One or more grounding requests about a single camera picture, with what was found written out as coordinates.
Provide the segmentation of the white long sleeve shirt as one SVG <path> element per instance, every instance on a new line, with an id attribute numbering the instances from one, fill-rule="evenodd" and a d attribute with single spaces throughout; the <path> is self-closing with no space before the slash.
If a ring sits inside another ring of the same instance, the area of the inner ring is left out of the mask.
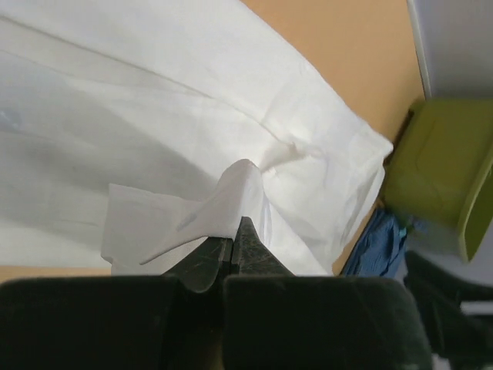
<path id="1" fill-rule="evenodd" d="M 329 275 L 392 144 L 238 1 L 1 3 L 1 263 L 159 274 L 249 217 Z"/>

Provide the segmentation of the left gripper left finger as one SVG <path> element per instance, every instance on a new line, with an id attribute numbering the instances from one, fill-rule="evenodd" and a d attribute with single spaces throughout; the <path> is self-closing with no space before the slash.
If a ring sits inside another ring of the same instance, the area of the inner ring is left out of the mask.
<path id="1" fill-rule="evenodd" d="M 232 254 L 232 239 L 208 237 L 163 276 L 177 278 L 193 293 L 206 293 L 230 274 Z"/>

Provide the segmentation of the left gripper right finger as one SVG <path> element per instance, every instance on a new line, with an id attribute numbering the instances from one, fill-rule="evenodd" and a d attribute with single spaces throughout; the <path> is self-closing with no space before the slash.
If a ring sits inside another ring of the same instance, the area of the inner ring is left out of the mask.
<path id="1" fill-rule="evenodd" d="M 230 273 L 237 275 L 293 274 L 260 241 L 253 221 L 242 217 L 232 246 Z"/>

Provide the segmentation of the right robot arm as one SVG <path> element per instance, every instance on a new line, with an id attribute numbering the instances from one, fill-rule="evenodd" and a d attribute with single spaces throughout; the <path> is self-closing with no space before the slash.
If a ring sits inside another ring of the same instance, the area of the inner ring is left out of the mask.
<path id="1" fill-rule="evenodd" d="M 414 251 L 405 254 L 405 287 L 412 293 L 432 351 L 453 369 L 492 364 L 492 315 L 466 314 L 465 301 L 492 301 L 492 287 L 439 268 Z"/>

